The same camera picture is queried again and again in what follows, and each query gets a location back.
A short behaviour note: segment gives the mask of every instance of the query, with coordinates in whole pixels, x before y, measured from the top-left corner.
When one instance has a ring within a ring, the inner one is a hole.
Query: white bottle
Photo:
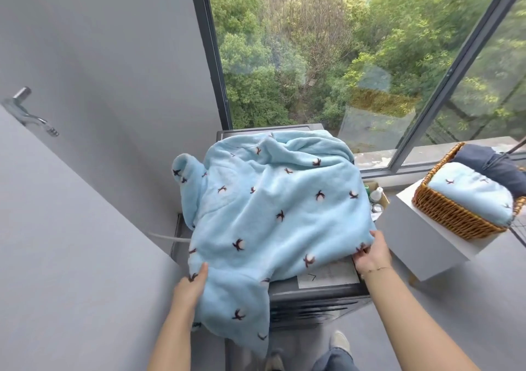
[[[378,202],[382,199],[382,194],[384,193],[384,189],[382,187],[378,187],[373,192],[371,192],[371,195],[369,195],[369,198],[371,198],[372,202]]]

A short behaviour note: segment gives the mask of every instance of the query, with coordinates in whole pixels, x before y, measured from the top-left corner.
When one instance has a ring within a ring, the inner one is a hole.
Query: green foliage
[[[323,122],[337,133],[348,107],[418,112],[490,1],[210,0],[234,128]],[[518,0],[442,127],[462,139],[526,134],[525,37]]]

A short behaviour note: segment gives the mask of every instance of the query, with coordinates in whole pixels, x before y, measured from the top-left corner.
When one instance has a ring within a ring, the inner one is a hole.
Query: window
[[[194,5],[223,129],[321,123],[367,178],[526,135],[526,0]]]
[[[506,151],[525,136],[526,0],[517,0],[405,163],[421,162],[418,152],[438,161],[451,142]]]
[[[320,122],[386,167],[490,1],[210,0],[233,128]]]

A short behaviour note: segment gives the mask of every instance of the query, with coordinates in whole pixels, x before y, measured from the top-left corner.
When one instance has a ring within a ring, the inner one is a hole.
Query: foot
[[[351,345],[349,345],[349,341],[347,341],[347,338],[345,338],[344,333],[341,331],[335,331],[330,337],[329,348],[332,349],[334,347],[339,347],[351,354]]]
[[[283,360],[279,354],[274,353],[267,358],[267,362],[265,363],[265,371],[285,371],[285,367],[283,367]]]

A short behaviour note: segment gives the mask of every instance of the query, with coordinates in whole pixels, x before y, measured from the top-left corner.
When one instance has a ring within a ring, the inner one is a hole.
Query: woven basket
[[[464,239],[485,238],[492,234],[503,233],[508,228],[496,226],[484,220],[428,186],[431,177],[434,176],[438,169],[449,162],[464,144],[464,142],[460,142],[455,145],[424,177],[422,184],[414,193],[413,205],[434,221]],[[517,198],[513,204],[513,215],[518,215],[525,203],[526,197],[521,196]]]

